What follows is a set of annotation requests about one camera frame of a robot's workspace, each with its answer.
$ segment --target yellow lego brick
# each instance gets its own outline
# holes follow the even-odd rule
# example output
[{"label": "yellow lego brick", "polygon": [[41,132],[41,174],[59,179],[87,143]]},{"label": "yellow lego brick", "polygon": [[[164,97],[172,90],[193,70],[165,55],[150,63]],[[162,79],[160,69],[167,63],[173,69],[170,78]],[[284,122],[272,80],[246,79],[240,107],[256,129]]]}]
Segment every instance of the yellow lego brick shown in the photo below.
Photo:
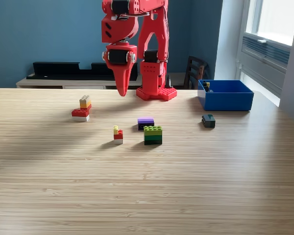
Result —
[{"label": "yellow lego brick", "polygon": [[162,127],[161,126],[145,126],[144,135],[145,136],[161,136]]},{"label": "yellow lego brick", "polygon": [[113,127],[113,135],[117,135],[118,134],[118,131],[119,131],[118,126],[114,126]]},{"label": "yellow lego brick", "polygon": [[80,100],[79,100],[80,105],[87,105],[88,103],[91,104],[92,101],[90,100],[89,95],[84,95]]},{"label": "yellow lego brick", "polygon": [[80,108],[81,108],[81,109],[87,109],[88,106],[90,106],[91,104],[92,104],[91,101],[89,101],[89,102],[86,103],[86,104],[79,102],[79,105],[80,105]]}]

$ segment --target wooden chair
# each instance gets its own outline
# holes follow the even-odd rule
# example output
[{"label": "wooden chair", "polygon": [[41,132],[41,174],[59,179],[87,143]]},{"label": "wooden chair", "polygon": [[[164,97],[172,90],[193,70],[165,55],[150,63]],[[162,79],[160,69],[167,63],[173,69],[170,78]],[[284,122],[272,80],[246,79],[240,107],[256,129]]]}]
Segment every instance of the wooden chair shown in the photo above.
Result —
[{"label": "wooden chair", "polygon": [[192,84],[192,90],[198,89],[198,80],[210,79],[207,76],[209,71],[209,66],[207,62],[198,59],[196,57],[188,57],[188,63],[184,79],[184,89],[188,90],[190,88],[190,82]]}]

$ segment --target blue storage bin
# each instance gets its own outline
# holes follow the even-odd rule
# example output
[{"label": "blue storage bin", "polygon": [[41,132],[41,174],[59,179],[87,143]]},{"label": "blue storage bin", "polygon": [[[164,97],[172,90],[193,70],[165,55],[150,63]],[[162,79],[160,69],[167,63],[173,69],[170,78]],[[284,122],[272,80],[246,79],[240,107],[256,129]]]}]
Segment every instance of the blue storage bin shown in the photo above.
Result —
[{"label": "blue storage bin", "polygon": [[206,92],[203,81],[198,81],[198,98],[204,110],[249,111],[253,103],[254,92],[240,80],[205,80],[210,82]]}]

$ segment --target red robot arm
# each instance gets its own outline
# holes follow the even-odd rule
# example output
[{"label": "red robot arm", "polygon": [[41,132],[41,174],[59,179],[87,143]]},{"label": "red robot arm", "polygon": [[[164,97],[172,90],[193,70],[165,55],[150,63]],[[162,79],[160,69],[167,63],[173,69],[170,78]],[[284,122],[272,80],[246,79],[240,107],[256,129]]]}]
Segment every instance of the red robot arm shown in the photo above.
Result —
[{"label": "red robot arm", "polygon": [[[101,23],[102,42],[110,43],[102,58],[114,72],[120,95],[126,95],[131,70],[138,57],[143,59],[143,87],[136,91],[137,96],[144,100],[175,97],[177,91],[170,87],[170,77],[165,84],[169,57],[168,0],[103,0],[102,9],[107,14]],[[126,39],[138,32],[139,16],[144,16],[144,22],[137,50]],[[147,49],[153,34],[159,45],[156,51]]]}]

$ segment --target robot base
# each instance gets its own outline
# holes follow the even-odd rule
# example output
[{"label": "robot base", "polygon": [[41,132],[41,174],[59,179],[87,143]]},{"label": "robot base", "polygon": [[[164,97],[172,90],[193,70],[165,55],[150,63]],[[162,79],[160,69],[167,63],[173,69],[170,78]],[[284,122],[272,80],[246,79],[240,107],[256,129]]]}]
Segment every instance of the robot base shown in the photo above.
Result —
[{"label": "robot base", "polygon": [[159,95],[149,95],[143,92],[143,88],[138,88],[136,90],[136,95],[143,100],[162,99],[164,101],[169,101],[177,96],[177,90],[175,88],[162,88]]}]

